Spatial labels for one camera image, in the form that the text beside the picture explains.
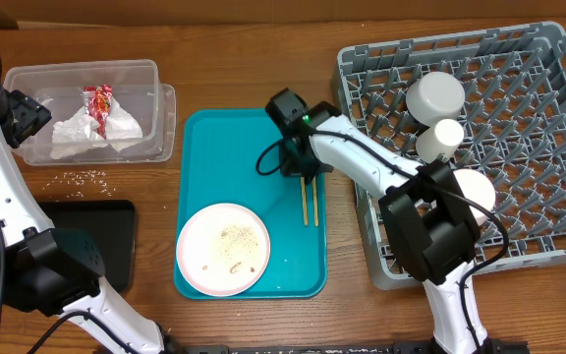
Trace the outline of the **red snack wrapper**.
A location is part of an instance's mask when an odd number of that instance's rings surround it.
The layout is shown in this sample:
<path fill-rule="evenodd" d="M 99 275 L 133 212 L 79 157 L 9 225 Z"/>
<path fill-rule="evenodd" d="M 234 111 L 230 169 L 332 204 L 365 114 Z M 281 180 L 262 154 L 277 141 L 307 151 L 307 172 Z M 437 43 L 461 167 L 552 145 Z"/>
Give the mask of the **red snack wrapper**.
<path fill-rule="evenodd" d="M 99 124 L 96 132 L 102 138 L 106 138 L 106 121 L 111 112 L 112 98 L 113 88 L 109 85 L 88 86 L 83 89 L 85 111 Z"/>

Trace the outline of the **wooden chopstick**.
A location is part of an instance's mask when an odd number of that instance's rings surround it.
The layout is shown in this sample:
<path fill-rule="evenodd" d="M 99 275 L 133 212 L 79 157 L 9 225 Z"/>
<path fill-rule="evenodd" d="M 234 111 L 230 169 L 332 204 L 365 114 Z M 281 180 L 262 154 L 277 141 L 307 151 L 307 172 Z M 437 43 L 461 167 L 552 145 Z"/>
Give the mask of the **wooden chopstick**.
<path fill-rule="evenodd" d="M 312 187 L 312 204 L 313 204 L 313 220 L 314 226 L 319 226 L 319 213 L 318 213 L 318 199 L 317 199 L 317 178 L 314 178 L 311 183 Z"/>
<path fill-rule="evenodd" d="M 308 213 L 307 190 L 306 190 L 307 184 L 304 176 L 301 176 L 300 182 L 301 182 L 303 221 L 304 221 L 304 225 L 307 227 L 309 226 L 309 213 Z"/>

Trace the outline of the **teal serving tray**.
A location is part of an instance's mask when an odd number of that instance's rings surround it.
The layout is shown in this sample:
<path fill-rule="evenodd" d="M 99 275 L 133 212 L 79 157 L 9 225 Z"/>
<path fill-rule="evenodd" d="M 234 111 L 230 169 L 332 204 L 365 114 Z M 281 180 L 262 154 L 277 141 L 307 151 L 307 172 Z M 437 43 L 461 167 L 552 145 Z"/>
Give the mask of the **teal serving tray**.
<path fill-rule="evenodd" d="M 275 171 L 278 152 L 267 147 L 281 135 L 261 109 L 213 109 L 192 115 L 183 134 L 177 226 L 220 203 L 253 211 L 271 241 L 267 268 L 238 299 L 310 298 L 327 280 L 324 178 L 317 177 L 319 226 L 314 226 L 312 187 L 306 187 L 304 225 L 301 182 Z"/>

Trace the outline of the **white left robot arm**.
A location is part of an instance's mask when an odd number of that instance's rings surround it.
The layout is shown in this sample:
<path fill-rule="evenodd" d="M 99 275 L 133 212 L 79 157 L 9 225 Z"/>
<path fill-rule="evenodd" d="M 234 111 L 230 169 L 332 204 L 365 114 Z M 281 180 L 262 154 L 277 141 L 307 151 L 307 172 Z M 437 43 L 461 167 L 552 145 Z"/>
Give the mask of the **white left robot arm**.
<path fill-rule="evenodd" d="M 182 352 L 167 331 L 111 286 L 94 240 L 80 229 L 55 227 L 29 191 L 11 150 L 36 134 L 51 113 L 20 91 L 4 89 L 1 74 L 0 57 L 0 336 L 8 306 L 56 317 L 32 352 L 65 322 L 112 353 Z"/>

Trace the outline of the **white cup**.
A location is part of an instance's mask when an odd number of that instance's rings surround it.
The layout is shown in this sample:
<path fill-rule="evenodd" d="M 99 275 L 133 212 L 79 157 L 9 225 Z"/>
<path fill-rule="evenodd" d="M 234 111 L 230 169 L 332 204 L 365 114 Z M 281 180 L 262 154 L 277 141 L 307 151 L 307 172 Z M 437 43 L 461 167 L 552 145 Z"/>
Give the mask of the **white cup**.
<path fill-rule="evenodd" d="M 416 152 L 425 163 L 449 159 L 464 140 L 463 126 L 453 119 L 443 119 L 425 130 L 417 139 Z"/>

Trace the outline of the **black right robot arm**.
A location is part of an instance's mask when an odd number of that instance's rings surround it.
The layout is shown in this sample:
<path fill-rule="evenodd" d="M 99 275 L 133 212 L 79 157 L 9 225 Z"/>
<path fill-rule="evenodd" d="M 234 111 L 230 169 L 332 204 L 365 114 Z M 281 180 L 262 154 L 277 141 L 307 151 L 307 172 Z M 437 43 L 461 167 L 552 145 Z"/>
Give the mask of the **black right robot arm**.
<path fill-rule="evenodd" d="M 276 171 L 309 183 L 337 169 L 377 199 L 389 251 L 423 284 L 432 311 L 433 338 L 425 353 L 527 352 L 524 343 L 491 338 L 479 317 L 473 276 L 504 255 L 477 262 L 481 224 L 489 220 L 509 237 L 492 203 L 477 199 L 447 163 L 421 164 L 390 151 L 326 101 L 308 107 L 285 88 L 265 112 L 281 134 L 273 143 Z"/>

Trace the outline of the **small pink plate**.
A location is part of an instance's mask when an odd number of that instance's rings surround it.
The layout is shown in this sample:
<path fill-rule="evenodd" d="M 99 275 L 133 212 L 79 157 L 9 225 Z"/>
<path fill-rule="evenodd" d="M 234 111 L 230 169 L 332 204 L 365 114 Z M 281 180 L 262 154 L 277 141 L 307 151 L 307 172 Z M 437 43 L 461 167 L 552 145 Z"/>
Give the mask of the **small pink plate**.
<path fill-rule="evenodd" d="M 454 170 L 454 176 L 466 199 L 469 199 L 479 206 L 492 211 L 495 204 L 495 190 L 488 178 L 472 169 Z"/>

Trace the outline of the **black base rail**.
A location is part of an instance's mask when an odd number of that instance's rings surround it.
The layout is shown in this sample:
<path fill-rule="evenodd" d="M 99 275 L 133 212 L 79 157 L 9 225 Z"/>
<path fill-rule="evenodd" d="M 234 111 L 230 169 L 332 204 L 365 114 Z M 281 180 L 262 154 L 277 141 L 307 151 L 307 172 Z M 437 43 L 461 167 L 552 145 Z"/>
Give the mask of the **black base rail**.
<path fill-rule="evenodd" d="M 487 354 L 529 354 L 527 342 L 504 342 L 487 339 L 481 348 Z M 226 345 L 187 346 L 177 353 L 184 354 L 436 354 L 445 353 L 434 340 L 401 341 L 379 346 L 330 347 L 250 347 L 230 348 Z"/>

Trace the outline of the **grey dishwasher rack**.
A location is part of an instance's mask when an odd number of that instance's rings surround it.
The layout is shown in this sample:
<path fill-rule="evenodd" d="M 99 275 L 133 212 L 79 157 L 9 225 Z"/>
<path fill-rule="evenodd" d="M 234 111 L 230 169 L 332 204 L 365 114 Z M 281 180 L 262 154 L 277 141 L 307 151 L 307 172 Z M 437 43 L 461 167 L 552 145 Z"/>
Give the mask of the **grey dishwasher rack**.
<path fill-rule="evenodd" d="M 422 126 L 406 91 L 431 72 L 458 79 L 465 138 L 450 163 L 484 173 L 505 225 L 476 256 L 490 272 L 566 264 L 566 32 L 554 22 L 353 45 L 337 55 L 336 105 L 387 148 L 414 157 Z"/>

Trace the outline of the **scattered rice grains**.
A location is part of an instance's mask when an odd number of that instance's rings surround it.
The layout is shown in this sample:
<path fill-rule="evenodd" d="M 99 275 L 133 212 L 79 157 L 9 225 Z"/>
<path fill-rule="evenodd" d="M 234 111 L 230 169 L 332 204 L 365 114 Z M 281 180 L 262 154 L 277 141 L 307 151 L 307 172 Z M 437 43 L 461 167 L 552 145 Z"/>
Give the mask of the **scattered rice grains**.
<path fill-rule="evenodd" d="M 87 200 L 91 197 L 113 198 L 117 188 L 108 180 L 108 173 L 98 169 L 65 171 L 56 174 L 40 191 L 52 202 Z"/>

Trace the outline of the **large pink plate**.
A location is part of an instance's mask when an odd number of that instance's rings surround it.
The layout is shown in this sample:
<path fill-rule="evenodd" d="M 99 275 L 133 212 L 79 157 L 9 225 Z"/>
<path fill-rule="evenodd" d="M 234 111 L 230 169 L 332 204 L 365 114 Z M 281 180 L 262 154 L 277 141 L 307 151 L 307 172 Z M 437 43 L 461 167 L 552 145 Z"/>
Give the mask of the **large pink plate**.
<path fill-rule="evenodd" d="M 197 211 L 185 223 L 178 236 L 176 262 L 196 291 L 230 297 L 259 281 L 270 250 L 267 228 L 253 211 L 222 203 Z"/>

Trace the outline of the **black plastic tray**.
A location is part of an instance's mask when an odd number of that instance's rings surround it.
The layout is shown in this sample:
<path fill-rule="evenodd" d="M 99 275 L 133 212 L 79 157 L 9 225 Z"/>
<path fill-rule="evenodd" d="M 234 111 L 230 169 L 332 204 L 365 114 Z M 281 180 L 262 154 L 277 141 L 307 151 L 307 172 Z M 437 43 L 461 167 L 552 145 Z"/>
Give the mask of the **black plastic tray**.
<path fill-rule="evenodd" d="M 57 228 L 84 230 L 99 247 L 105 276 L 118 293 L 128 291 L 134 277 L 137 212 L 128 200 L 41 202 Z"/>

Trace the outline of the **white napkin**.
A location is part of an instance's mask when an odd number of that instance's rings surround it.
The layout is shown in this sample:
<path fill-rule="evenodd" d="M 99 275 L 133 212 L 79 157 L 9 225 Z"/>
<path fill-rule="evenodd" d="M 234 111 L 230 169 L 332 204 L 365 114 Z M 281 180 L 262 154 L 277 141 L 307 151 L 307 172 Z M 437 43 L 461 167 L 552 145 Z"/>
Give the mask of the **white napkin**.
<path fill-rule="evenodd" d="M 112 98 L 111 112 L 106 121 L 106 140 L 111 141 L 117 152 L 137 144 L 137 142 L 121 143 L 121 140 L 140 139 L 142 128 L 138 121 L 119 102 Z"/>
<path fill-rule="evenodd" d="M 94 148 L 105 148 L 105 139 L 96 130 L 99 123 L 80 108 L 71 118 L 53 125 L 50 157 L 64 157 L 86 152 Z"/>

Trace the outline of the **clear plastic bin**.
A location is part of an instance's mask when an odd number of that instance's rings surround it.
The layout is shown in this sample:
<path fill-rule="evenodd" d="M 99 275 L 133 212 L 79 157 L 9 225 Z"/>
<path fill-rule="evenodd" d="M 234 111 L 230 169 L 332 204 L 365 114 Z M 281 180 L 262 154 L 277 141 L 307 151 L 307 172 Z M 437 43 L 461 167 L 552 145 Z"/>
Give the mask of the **clear plastic bin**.
<path fill-rule="evenodd" d="M 16 67 L 4 87 L 52 115 L 15 150 L 29 165 L 156 162 L 172 154 L 175 91 L 151 60 Z"/>

